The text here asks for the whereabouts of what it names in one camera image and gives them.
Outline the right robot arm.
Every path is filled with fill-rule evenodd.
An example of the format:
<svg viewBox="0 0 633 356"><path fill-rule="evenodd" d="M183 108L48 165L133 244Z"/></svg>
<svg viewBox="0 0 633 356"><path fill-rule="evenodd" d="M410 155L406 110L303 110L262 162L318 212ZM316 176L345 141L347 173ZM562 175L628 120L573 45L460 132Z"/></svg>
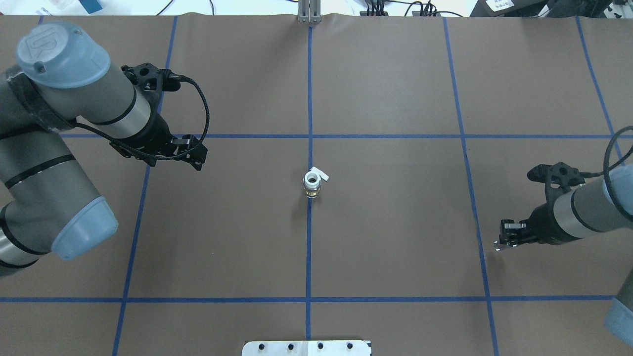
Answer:
<svg viewBox="0 0 633 356"><path fill-rule="evenodd" d="M597 177L559 162L527 172L545 185L545 204L528 219L502 220L494 243L498 252L525 244L564 245L621 228L632 228L632 167Z"/></svg>

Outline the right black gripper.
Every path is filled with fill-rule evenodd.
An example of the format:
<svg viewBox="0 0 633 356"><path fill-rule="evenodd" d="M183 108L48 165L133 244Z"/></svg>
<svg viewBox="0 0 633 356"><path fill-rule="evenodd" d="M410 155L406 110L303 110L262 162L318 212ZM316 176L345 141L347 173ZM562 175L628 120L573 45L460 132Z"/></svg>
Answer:
<svg viewBox="0 0 633 356"><path fill-rule="evenodd" d="M542 204L531 212L526 223L501 220L498 240L494 242L496 251L516 248L526 243L541 245L563 245L564 236L551 215L549 205Z"/></svg>

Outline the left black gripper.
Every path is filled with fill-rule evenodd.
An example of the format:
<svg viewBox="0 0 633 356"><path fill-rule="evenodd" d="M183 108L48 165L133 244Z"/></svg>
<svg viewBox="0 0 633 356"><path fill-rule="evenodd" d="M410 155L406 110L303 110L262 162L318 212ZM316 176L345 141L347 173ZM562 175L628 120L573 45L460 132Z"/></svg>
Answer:
<svg viewBox="0 0 633 356"><path fill-rule="evenodd" d="M173 137L161 115L152 113L147 124L130 137L130 147L147 155L160 156L163 160L172 156L175 151L173 160L185 162L196 171L201 171L208 155L208 149L202 140L192 134L181 138Z"/></svg>

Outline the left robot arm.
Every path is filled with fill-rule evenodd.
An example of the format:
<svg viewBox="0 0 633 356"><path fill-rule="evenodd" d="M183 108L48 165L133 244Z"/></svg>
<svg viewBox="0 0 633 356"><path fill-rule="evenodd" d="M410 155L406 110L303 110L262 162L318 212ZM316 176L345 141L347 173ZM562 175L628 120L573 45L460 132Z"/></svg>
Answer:
<svg viewBox="0 0 633 356"><path fill-rule="evenodd" d="M103 137L120 155L153 167L187 162L199 171L210 109L200 85L151 63L116 67L79 25L45 22L18 42L1 75L1 276L54 253L65 261L112 237L119 223L61 137L75 128ZM177 137L158 109L164 92L193 85L203 102L200 138Z"/></svg>

